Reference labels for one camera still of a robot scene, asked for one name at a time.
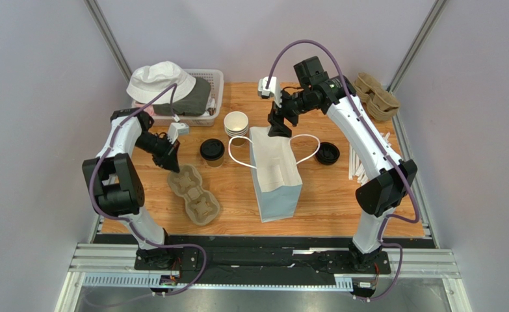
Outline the black coffee cup lid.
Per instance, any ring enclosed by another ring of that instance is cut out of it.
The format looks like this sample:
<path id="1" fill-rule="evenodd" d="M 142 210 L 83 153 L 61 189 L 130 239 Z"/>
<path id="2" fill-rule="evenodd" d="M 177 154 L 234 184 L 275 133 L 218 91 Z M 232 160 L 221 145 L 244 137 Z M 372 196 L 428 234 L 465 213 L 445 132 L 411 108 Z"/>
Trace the black coffee cup lid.
<path id="1" fill-rule="evenodd" d="M 216 161 L 225 153 L 224 143 L 217 138 L 210 138 L 202 142 L 200 155 L 206 161 Z"/>

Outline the white paper bag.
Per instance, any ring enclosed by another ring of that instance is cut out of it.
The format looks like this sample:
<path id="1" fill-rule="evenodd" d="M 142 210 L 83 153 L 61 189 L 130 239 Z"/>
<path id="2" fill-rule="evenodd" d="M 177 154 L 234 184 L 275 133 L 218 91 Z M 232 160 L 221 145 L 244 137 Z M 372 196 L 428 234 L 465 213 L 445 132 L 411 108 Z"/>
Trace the white paper bag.
<path id="1" fill-rule="evenodd" d="M 316 140 L 316 147 L 309 156 L 298 160 L 292 151 L 291 141 L 299 135 L 286 137 L 269 134 L 269 126 L 251 127 L 249 136 L 233 137 L 228 143 L 228 155 L 231 159 L 251 169 L 262 222 L 294 216 L 303 186 L 298 165 L 312 158 L 320 148 L 319 138 L 307 134 L 307 137 Z M 236 139 L 244 139 L 249 143 L 250 163 L 234 158 L 231 145 Z"/>

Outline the white paper coffee cup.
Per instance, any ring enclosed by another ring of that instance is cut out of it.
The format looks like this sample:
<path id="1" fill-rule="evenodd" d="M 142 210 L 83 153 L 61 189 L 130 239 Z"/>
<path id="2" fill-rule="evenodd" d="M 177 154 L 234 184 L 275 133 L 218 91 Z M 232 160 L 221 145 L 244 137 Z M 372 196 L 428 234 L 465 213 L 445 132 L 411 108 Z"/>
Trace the white paper coffee cup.
<path id="1" fill-rule="evenodd" d="M 224 157 L 221 156 L 218 159 L 204 159 L 207 166 L 210 166 L 211 168 L 218 168 L 223 165 L 224 163 Z"/>

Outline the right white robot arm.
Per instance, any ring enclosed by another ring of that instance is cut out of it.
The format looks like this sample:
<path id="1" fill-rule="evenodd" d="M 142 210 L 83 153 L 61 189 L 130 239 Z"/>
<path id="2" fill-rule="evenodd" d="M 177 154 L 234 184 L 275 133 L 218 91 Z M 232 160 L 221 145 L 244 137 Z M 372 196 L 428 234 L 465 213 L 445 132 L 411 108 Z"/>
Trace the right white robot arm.
<path id="1" fill-rule="evenodd" d="M 339 74 L 330 77 L 318 57 L 294 65 L 301 90 L 282 90 L 273 75 L 258 82 L 261 98 L 272 98 L 268 115 L 269 135 L 292 136 L 284 122 L 298 124 L 299 116 L 320 110 L 341 130 L 359 157 L 368 180 L 356 190 L 356 199 L 363 212 L 349 250 L 360 260 L 370 260 L 382 249 L 385 220 L 402 199 L 411 194 L 417 173 L 413 160 L 403 160 L 369 120 L 356 90 L 348 79 Z"/>

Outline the brown cardboard cup carrier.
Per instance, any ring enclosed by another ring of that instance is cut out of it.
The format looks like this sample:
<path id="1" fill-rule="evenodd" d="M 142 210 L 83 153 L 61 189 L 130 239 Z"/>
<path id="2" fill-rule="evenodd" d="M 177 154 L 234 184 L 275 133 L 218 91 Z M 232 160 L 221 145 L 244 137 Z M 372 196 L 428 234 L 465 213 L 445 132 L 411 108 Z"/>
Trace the brown cardboard cup carrier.
<path id="1" fill-rule="evenodd" d="M 220 203 L 212 192 L 203 188 L 202 176 L 195 166 L 184 164 L 179 173 L 170 172 L 167 183 L 185 201 L 185 212 L 197 226 L 206 226 L 218 216 Z"/>

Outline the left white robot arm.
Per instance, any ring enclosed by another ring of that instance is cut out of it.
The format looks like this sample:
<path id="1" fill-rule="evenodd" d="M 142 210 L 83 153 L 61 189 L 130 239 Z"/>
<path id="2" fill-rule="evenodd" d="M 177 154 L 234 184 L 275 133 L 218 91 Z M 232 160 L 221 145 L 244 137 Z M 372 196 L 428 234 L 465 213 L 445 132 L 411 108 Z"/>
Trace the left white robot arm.
<path id="1" fill-rule="evenodd" d="M 82 163 L 83 175 L 97 214 L 125 225 L 138 242 L 137 256 L 144 263 L 167 267 L 175 259 L 165 242 L 166 230 L 145 208 L 145 192 L 131 156 L 134 148 L 150 153 L 159 168 L 180 171 L 177 131 L 153 134 L 153 118 L 138 108 L 116 110 L 103 149 Z"/>

